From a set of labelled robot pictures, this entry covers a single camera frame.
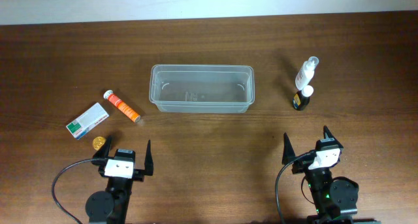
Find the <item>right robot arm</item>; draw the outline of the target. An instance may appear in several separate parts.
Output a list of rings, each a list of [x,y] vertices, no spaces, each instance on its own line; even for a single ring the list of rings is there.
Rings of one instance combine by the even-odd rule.
[[[281,222],[284,216],[280,208],[278,184],[287,167],[293,174],[303,174],[308,183],[316,215],[308,216],[307,223],[313,224],[367,224],[378,223],[375,219],[354,219],[359,198],[358,183],[349,178],[333,177],[330,169],[340,162],[342,144],[332,135],[329,128],[323,128],[324,138],[316,142],[315,148],[299,156],[295,155],[287,134],[283,135],[282,169],[275,181],[276,206]]]

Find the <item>white green medicine box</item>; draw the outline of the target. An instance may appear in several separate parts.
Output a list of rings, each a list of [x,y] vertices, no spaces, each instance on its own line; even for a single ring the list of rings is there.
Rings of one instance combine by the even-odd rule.
[[[79,140],[108,117],[108,112],[99,103],[95,103],[68,123],[66,128],[75,139]]]

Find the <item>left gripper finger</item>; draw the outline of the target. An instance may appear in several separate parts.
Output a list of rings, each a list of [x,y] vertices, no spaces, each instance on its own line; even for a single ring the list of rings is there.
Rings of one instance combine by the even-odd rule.
[[[144,169],[139,169],[137,172],[138,176],[153,176],[153,158],[151,151],[151,140],[148,141],[146,148],[146,155],[144,160]]]
[[[91,163],[93,165],[106,165],[108,154],[111,149],[111,141],[112,136],[107,136],[105,144],[98,151],[96,151],[92,157],[93,161]]]

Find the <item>gold foil coin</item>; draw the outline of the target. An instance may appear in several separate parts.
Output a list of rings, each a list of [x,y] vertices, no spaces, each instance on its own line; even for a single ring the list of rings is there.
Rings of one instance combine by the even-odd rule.
[[[106,138],[103,136],[97,136],[93,139],[92,146],[98,151],[106,142]]]

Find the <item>white spray bottle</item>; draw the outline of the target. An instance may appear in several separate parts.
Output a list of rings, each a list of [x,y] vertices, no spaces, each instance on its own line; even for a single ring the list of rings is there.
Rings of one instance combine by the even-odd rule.
[[[318,64],[319,59],[315,56],[310,57],[303,63],[295,78],[295,85],[298,90],[302,90],[309,84],[311,79],[314,77],[314,72]]]

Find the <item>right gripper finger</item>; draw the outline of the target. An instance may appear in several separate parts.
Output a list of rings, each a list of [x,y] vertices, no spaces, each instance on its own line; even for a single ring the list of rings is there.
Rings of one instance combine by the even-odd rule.
[[[286,165],[288,163],[290,163],[295,157],[295,152],[294,149],[291,145],[291,141],[287,135],[287,133],[283,134],[283,155],[282,155],[282,160],[281,163],[282,165]]]
[[[324,141],[335,141],[335,137],[333,136],[333,134],[331,133],[331,131],[326,125],[323,126],[323,136],[324,136],[324,139],[323,139]]]

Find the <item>orange tablet tube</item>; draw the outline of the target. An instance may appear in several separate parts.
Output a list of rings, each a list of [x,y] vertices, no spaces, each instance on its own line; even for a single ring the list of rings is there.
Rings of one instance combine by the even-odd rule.
[[[103,97],[112,103],[120,112],[127,116],[134,123],[139,122],[141,116],[134,111],[127,103],[122,101],[112,90],[107,90],[103,94]]]

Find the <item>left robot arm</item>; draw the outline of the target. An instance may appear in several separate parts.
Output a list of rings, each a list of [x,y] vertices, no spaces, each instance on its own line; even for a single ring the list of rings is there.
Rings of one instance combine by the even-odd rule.
[[[134,182],[143,182],[146,176],[153,175],[151,142],[148,141],[144,168],[135,168],[136,153],[133,150],[116,150],[109,156],[112,137],[93,156],[93,165],[98,166],[99,174],[108,180],[105,190],[93,193],[86,201],[85,211],[89,223],[125,223],[129,200]]]

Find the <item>dark dropper bottle white cap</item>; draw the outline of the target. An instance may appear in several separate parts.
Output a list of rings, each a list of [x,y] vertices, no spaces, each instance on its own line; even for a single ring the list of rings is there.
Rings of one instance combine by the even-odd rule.
[[[314,89],[312,86],[307,85],[300,91],[297,91],[295,96],[293,97],[293,108],[295,110],[304,110],[305,107],[310,102],[310,97],[312,96]]]

